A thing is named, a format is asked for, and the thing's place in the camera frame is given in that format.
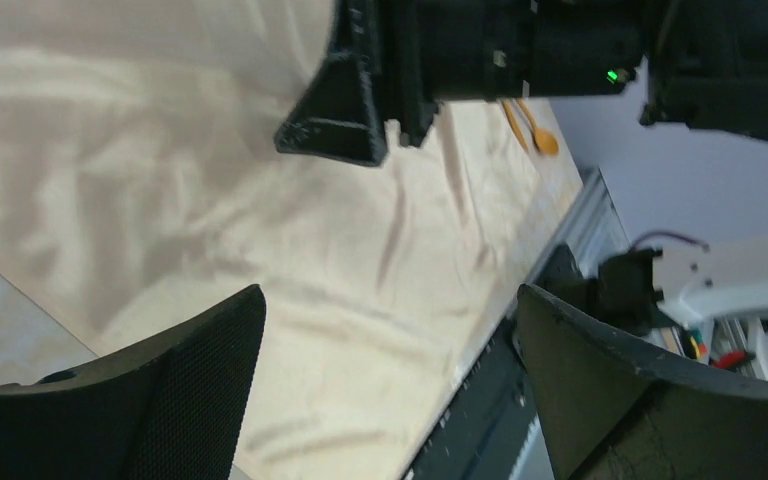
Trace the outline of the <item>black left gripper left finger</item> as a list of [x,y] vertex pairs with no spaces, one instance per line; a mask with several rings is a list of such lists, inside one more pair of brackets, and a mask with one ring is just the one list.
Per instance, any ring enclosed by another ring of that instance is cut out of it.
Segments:
[[0,479],[226,479],[266,322],[251,285],[40,381],[0,385]]

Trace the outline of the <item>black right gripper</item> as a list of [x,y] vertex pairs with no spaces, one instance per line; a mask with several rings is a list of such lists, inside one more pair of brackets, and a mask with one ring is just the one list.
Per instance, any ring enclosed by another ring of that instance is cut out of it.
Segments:
[[[642,1],[386,1],[403,146],[442,102],[621,93],[645,52]],[[364,167],[388,153],[377,1],[337,1],[325,56],[274,135],[279,153]]]

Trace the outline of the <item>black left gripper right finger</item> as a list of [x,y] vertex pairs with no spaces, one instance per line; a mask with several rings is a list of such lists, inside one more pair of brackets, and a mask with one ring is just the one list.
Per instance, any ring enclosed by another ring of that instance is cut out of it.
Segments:
[[533,285],[517,330],[558,479],[768,479],[768,382],[654,346]]

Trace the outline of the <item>orange cloth napkin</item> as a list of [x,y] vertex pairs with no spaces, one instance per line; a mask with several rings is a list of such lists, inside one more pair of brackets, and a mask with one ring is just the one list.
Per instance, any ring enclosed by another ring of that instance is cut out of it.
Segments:
[[329,1],[0,1],[0,274],[107,354],[259,284],[236,462],[396,479],[582,182],[501,109],[379,168],[280,155]]

